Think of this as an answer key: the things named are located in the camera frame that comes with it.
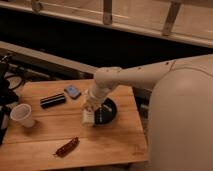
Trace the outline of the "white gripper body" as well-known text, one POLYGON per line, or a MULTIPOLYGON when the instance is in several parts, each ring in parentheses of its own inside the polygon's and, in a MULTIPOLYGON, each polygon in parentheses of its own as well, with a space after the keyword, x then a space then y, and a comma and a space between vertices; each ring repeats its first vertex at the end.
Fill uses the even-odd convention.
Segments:
POLYGON ((94 112, 105 101, 109 92, 109 88, 102 88, 96 84, 92 84, 85 92, 83 108, 89 112, 94 112))

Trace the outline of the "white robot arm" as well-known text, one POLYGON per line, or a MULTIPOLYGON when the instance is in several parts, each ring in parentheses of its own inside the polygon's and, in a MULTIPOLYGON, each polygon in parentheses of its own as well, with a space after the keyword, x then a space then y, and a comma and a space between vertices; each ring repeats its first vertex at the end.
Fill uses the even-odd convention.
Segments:
POLYGON ((119 85, 151 91, 149 171, 213 171, 213 54, 97 69, 85 92, 85 124, 95 123, 95 111, 119 85))

